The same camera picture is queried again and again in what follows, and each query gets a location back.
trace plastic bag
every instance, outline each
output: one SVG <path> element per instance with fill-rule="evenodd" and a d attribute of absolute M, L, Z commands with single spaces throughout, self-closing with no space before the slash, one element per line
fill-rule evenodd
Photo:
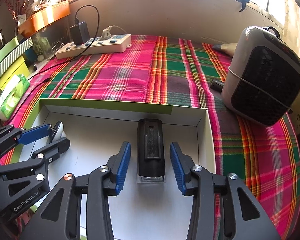
<path fill-rule="evenodd" d="M 0 119 L 7 121 L 30 86 L 23 74 L 14 75 L 0 95 Z"/>

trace power strip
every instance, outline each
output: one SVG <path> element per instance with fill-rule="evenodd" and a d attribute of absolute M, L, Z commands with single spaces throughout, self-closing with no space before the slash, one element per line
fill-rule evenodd
<path fill-rule="evenodd" d="M 93 38 L 85 44 L 75 45 L 73 42 L 68 43 L 56 52 L 57 59 L 75 57 L 85 50 L 91 44 Z M 96 38 L 94 43 L 82 55 L 103 54 L 124 52 L 126 48 L 131 47 L 131 35 L 113 35 L 109 39 L 101 41 L 100 37 Z"/>

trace black cylindrical object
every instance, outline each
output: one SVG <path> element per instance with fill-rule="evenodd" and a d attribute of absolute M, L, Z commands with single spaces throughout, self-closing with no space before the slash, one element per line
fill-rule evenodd
<path fill-rule="evenodd" d="M 158 119 L 141 119 L 137 138 L 139 176 L 157 178 L 165 176 L 162 122 Z"/>

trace black cable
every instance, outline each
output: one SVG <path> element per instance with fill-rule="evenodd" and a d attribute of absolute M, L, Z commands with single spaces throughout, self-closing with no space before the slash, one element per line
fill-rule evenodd
<path fill-rule="evenodd" d="M 37 75 L 39 75 L 39 74 L 42 74 L 42 73 L 44 73 L 44 72 L 46 72 L 46 71 L 48 71 L 48 70 L 50 70 L 50 69 L 52 69 L 52 68 L 54 68 L 54 67 L 56 67 L 56 66 L 60 66 L 60 65 L 62 65 L 62 64 L 64 64 L 64 63 L 68 63 L 68 62 L 71 62 L 71 61 L 75 60 L 77 57 L 81 56 L 83 53 L 85 53 L 85 52 L 87 51 L 87 49 L 89 49 L 89 48 L 91 47 L 91 45 L 93 44 L 93 42 L 96 40 L 96 38 L 97 38 L 97 36 L 98 36 L 99 25 L 100 25 L 100 14 L 99 14 L 98 9 L 97 9 L 95 6 L 90 5 L 90 4 L 84 5 L 84 6 L 80 7 L 80 8 L 77 10 L 77 12 L 75 13 L 75 22 L 78 20 L 78 19 L 77 19 L 77 13 L 79 12 L 80 9 L 82 9 L 82 8 L 84 8 L 84 7 L 93 7 L 93 8 L 96 9 L 96 11 L 97 11 L 97 13 L 98 13 L 98 26 L 97 26 L 97 31 L 96 31 L 96 34 L 94 35 L 93 41 L 89 44 L 89 46 L 88 46 L 87 48 L 85 48 L 85 50 L 84 50 L 83 52 L 79 53 L 77 56 L 73 57 L 73 58 L 70 59 L 70 60 L 66 60 L 66 61 L 64 61 L 64 62 L 62 62 L 62 63 L 55 64 L 55 65 L 53 65 L 52 67 L 49 67 L 49 68 L 45 69 L 45 70 L 42 71 L 42 72 L 38 72 L 37 74 L 35 74 L 35 75 L 33 75 L 31 78 L 29 78 L 29 80 L 31 80 L 31 79 L 34 78 L 35 76 L 37 76 Z"/>
<path fill-rule="evenodd" d="M 92 43 L 93 43 L 93 42 L 95 41 L 95 39 L 97 38 L 98 31 L 99 31 L 100 14 L 99 14 L 98 9 L 97 9 L 95 6 L 93 6 L 93 5 L 85 5 L 85 6 L 82 6 L 82 7 L 80 7 L 80 8 L 77 10 L 77 12 L 75 13 L 75 19 L 77 20 L 77 13 L 78 13 L 78 11 L 79 11 L 80 9 L 82 9 L 82 8 L 84 8 L 84 7 L 88 7 L 88 6 L 89 6 L 89 7 L 95 8 L 96 11 L 97 11 L 97 13 L 98 13 L 98 26 L 97 26 L 97 31 L 96 31 L 96 34 L 94 35 L 93 41 L 89 44 L 89 46 L 88 46 L 83 52 L 79 53 L 79 54 L 78 54 L 77 56 L 75 56 L 74 58 L 72 58 L 72 59 L 70 59 L 70 60 L 67 60 L 67 61 L 64 61 L 64 62 L 62 62 L 62 63 L 58 63 L 58 64 L 56 64 L 56 65 L 53 65 L 52 67 L 49 67 L 49 68 L 45 69 L 45 70 L 42 71 L 42 72 L 38 72 L 37 74 L 33 75 L 30 79 L 32 79 L 33 77 L 35 77 L 35 76 L 37 76 L 37 75 L 39 75 L 39 74 L 42 74 L 42 73 L 44 73 L 44 72 L 48 71 L 49 69 L 52 69 L 52 68 L 54 68 L 54 67 L 56 67 L 56 66 L 59 66 L 59 65 L 62 65 L 62 64 L 64 64 L 64 63 L 68 63 L 68 62 L 73 61 L 73 60 L 76 59 L 77 57 L 81 56 L 87 49 L 90 48 L 90 46 L 92 45 Z M 42 84 L 44 84 L 44 83 L 46 83 L 46 82 L 49 82 L 51 79 L 52 79 L 52 77 L 50 76 L 50 77 L 46 78 L 45 80 L 43 80 L 42 82 L 40 82 L 38 85 L 36 85 L 36 86 L 34 87 L 34 89 L 27 95 L 27 97 L 25 98 L 25 100 L 20 104 L 20 106 L 18 107 L 18 109 L 15 111 L 14 115 L 13 115 L 12 117 L 9 118 L 9 120 L 12 120 L 13 118 L 15 118 L 15 116 L 16 116 L 16 114 L 18 113 L 18 111 L 20 110 L 20 108 L 23 106 L 23 104 L 26 102 L 26 100 L 28 99 L 28 97 L 32 94 L 32 92 L 33 92 L 38 86 L 40 86 L 40 85 L 42 85 Z"/>

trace blue gripper pad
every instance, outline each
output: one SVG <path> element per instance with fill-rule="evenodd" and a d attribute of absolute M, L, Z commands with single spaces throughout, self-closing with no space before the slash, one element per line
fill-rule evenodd
<path fill-rule="evenodd" d="M 126 179 L 130 157 L 131 157 L 131 144 L 127 142 L 117 172 L 117 178 L 116 178 L 117 185 L 115 186 L 115 191 L 118 195 L 120 194 L 120 191 L 123 189 L 123 184 Z"/>
<path fill-rule="evenodd" d="M 22 133 L 18 143 L 27 145 L 49 135 L 50 124 L 43 124 Z"/>
<path fill-rule="evenodd" d="M 174 147 L 173 143 L 170 144 L 170 159 L 171 159 L 174 175 L 176 176 L 178 189 L 181 191 L 183 195 L 185 195 L 187 191 L 185 173 L 183 171 L 179 156 L 177 154 L 176 148 Z"/>

